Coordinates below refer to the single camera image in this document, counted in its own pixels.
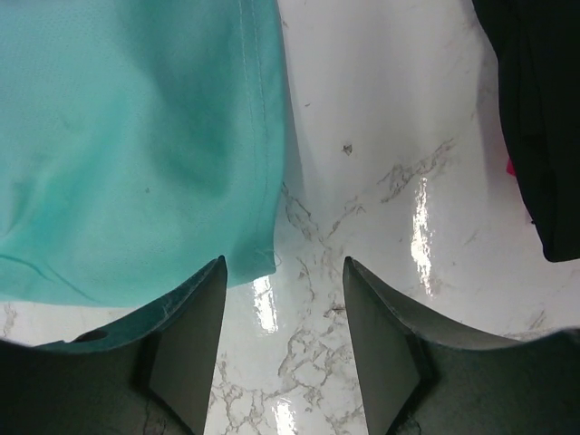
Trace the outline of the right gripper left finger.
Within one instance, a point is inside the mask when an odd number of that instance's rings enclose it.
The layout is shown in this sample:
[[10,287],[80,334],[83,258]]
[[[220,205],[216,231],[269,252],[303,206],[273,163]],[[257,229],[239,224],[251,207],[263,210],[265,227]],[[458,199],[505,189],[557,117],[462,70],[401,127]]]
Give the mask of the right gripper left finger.
[[220,256],[175,290],[65,343],[41,346],[33,434],[200,434],[227,287]]

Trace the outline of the teal t shirt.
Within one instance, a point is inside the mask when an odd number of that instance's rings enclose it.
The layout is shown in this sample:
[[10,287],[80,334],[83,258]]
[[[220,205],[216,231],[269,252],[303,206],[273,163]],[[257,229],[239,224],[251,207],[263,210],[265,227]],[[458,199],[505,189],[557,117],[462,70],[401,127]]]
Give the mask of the teal t shirt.
[[2,299],[273,274],[286,104],[274,1],[4,1]]

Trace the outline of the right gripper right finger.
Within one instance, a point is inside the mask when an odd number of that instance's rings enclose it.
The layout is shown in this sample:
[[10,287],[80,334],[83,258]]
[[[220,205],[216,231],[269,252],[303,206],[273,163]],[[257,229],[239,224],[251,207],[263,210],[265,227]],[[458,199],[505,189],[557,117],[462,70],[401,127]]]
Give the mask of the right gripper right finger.
[[543,433],[532,343],[454,321],[351,257],[343,292],[369,433]]

